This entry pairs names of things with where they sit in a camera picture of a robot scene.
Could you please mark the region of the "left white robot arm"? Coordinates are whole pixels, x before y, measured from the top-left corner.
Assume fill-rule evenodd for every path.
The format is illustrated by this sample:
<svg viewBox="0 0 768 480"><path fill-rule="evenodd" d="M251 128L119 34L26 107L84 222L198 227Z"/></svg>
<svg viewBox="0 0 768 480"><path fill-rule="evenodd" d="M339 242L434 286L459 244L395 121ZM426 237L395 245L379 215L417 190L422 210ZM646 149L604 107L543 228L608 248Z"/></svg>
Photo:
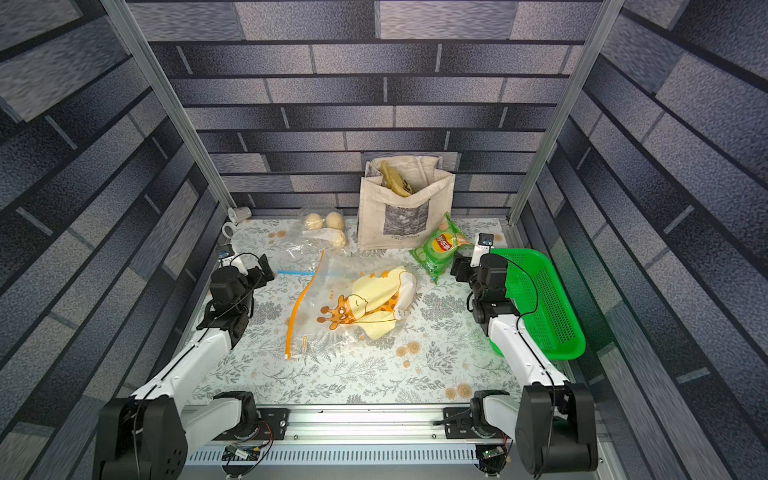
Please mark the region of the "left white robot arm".
<svg viewBox="0 0 768 480"><path fill-rule="evenodd" d="M191 342L145 385L101 410L93 478L175 479L188 455L219 435L248 440L258 432L260 415L247 391L219 394L191 414L183 408L206 374L243 337L254 291L274 278L266 256L250 269L229 264L213 272L212 299Z"/></svg>

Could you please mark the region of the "clear orange zip-top bag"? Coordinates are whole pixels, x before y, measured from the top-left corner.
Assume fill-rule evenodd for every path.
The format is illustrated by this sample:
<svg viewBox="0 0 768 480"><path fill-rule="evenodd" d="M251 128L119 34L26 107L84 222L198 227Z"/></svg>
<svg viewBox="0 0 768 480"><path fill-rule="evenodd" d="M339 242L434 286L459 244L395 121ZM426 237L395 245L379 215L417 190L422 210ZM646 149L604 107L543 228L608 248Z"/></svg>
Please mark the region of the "clear orange zip-top bag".
<svg viewBox="0 0 768 480"><path fill-rule="evenodd" d="M419 279L391 257L324 251L289 317L287 359L376 341L408 318Z"/></svg>

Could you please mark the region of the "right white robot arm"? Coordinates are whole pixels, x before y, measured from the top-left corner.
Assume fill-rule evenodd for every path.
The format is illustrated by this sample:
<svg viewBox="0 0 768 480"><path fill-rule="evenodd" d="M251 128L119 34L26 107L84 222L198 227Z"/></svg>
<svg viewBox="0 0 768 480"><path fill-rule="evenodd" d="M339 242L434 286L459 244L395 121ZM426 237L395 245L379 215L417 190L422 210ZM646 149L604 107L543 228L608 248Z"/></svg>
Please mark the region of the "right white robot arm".
<svg viewBox="0 0 768 480"><path fill-rule="evenodd" d="M598 466L595 403L589 388L555 366L584 353L586 341L551 261L531 249L457 255L451 274L469 285L467 308L504 357L522 389L475 392L467 410L440 420L446 429L501 433L526 471L590 472Z"/></svg>

